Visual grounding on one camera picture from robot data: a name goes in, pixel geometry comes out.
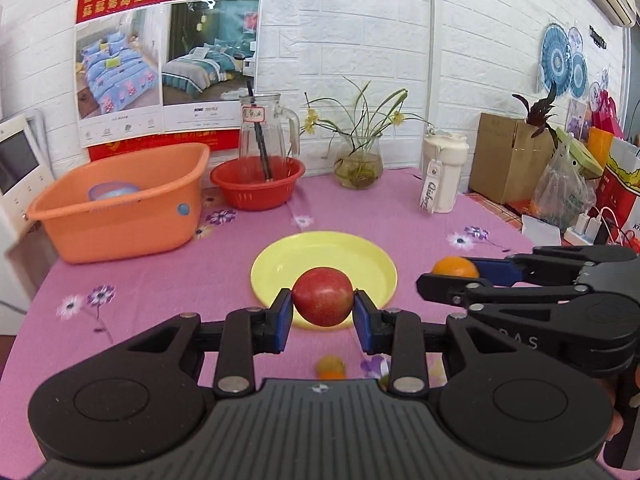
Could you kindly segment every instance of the red paper bag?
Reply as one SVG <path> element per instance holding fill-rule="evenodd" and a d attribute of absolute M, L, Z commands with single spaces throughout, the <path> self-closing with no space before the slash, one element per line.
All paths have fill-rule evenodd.
<path fill-rule="evenodd" d="M 596 128 L 612 133 L 619 139 L 624 139 L 625 136 L 622 133 L 622 128 L 618 124 L 618 114 L 616 112 L 616 102 L 612 97 L 609 97 L 607 91 L 603 91 L 601 94 L 602 106 L 600 110 L 593 114 L 593 125 Z"/>

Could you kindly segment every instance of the yellow plate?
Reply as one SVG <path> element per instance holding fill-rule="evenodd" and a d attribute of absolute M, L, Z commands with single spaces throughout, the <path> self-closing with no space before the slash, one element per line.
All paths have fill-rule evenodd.
<path fill-rule="evenodd" d="M 378 308 L 388 303 L 398 284 L 396 266 L 377 245 L 347 233 L 309 231 L 278 240 L 258 254 L 251 268 L 251 286 L 258 299 L 269 306 L 281 288 L 292 288 L 301 274 L 314 267 L 341 270 L 353 288 L 364 290 Z M 293 323 L 302 328 L 326 330 L 303 319 L 295 309 Z M 329 330 L 351 325 L 349 314 Z"/>

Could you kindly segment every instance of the white brick wall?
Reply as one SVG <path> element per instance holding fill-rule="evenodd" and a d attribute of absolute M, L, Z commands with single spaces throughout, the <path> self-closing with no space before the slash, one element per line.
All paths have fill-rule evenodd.
<path fill-rule="evenodd" d="M 466 189 L 480 113 L 524 117 L 512 93 L 539 99 L 535 78 L 545 27 L 550 22 L 576 26 L 584 40 L 590 83 L 609 69 L 609 94 L 618 103 L 622 84 L 622 28 L 614 27 L 590 0 L 444 0 L 442 67 L 436 125 L 468 135 L 469 161 L 463 172 Z M 607 41 L 595 46 L 589 26 Z M 564 125 L 570 95 L 556 101 L 551 123 Z"/>
<path fill-rule="evenodd" d="M 590 79 L 609 68 L 610 93 L 622 81 L 622 30 L 589 0 L 443 0 L 442 65 L 436 126 L 466 133 L 473 149 L 481 111 L 521 116 L 511 93 L 533 98 L 536 62 L 546 24 L 577 25 L 585 40 Z M 263 0 L 258 90 L 281 91 L 284 105 L 304 117 L 303 92 L 350 102 L 343 75 L 371 79 L 370 100 L 407 88 L 406 109 L 427 107 L 430 0 Z M 78 146 L 73 96 L 76 0 L 0 0 L 0 84 L 6 115 L 38 107 L 45 115 L 56 174 L 87 161 Z M 607 41 L 594 46 L 589 25 Z M 564 122 L 568 98 L 559 100 Z M 336 110 L 323 109 L 338 118 Z M 383 139 L 387 164 L 414 165 L 422 126 L 409 122 Z M 311 170 L 323 170 L 330 135 L 303 136 Z M 470 161 L 465 175 L 470 171 Z"/>

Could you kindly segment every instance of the glass vase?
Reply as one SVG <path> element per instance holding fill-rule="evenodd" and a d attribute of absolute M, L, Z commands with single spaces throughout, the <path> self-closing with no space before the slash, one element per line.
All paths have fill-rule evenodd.
<path fill-rule="evenodd" d="M 334 162 L 334 175 L 344 187 L 367 189 L 382 176 L 380 136 L 340 135 L 340 148 Z"/>

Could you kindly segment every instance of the white bottle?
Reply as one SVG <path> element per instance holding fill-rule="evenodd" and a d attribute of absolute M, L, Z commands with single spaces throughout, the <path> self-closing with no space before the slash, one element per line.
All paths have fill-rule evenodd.
<path fill-rule="evenodd" d="M 426 177 L 430 160 L 435 159 L 442 163 L 438 194 L 433 210 L 435 213 L 452 211 L 458 196 L 462 167 L 466 163 L 468 153 L 469 145 L 466 143 L 465 135 L 444 132 L 424 134 L 422 140 L 422 177 Z"/>

